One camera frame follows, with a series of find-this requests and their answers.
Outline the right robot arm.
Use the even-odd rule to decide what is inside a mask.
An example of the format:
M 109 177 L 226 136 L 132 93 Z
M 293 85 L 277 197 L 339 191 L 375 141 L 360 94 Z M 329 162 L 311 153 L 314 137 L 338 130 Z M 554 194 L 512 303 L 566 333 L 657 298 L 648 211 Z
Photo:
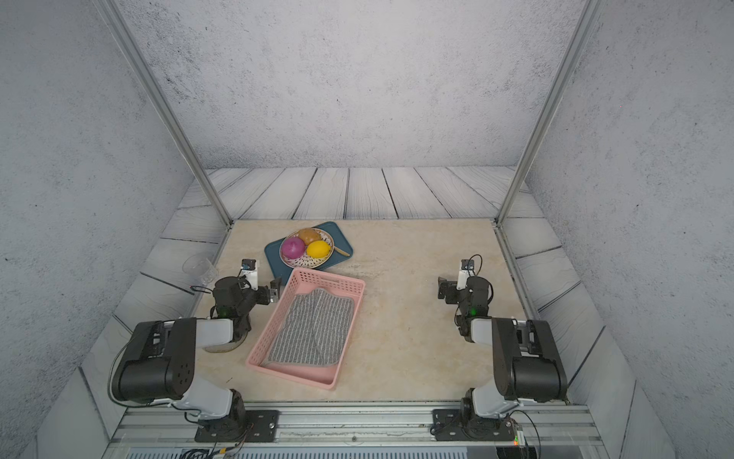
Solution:
M 470 343 L 492 351 L 492 381 L 470 388 L 458 409 L 435 409 L 430 434 L 440 442 L 520 443 L 512 413 L 524 403 L 567 399 L 568 379 L 550 325 L 539 319 L 493 317 L 492 284 L 465 273 L 440 277 L 438 298 L 455 305 L 455 325 Z

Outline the grey striped dishcloth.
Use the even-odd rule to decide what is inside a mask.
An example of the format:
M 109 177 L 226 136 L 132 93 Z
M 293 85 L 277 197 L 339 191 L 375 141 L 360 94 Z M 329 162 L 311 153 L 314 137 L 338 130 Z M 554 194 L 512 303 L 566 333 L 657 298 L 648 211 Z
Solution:
M 356 304 L 325 289 L 297 295 L 279 328 L 267 363 L 326 367 L 336 365 L 344 350 Z

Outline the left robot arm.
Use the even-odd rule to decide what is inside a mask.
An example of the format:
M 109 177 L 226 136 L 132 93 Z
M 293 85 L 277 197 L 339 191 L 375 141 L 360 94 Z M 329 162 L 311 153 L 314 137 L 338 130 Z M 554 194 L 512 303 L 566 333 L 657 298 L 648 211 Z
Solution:
M 206 319 L 185 317 L 139 323 L 110 369 L 110 400 L 127 409 L 172 407 L 191 414 L 197 443 L 271 443 L 279 413 L 248 410 L 235 389 L 222 388 L 196 373 L 196 352 L 231 351 L 248 336 L 250 312 L 280 296 L 282 281 L 258 286 L 253 275 L 223 277 L 211 292 Z

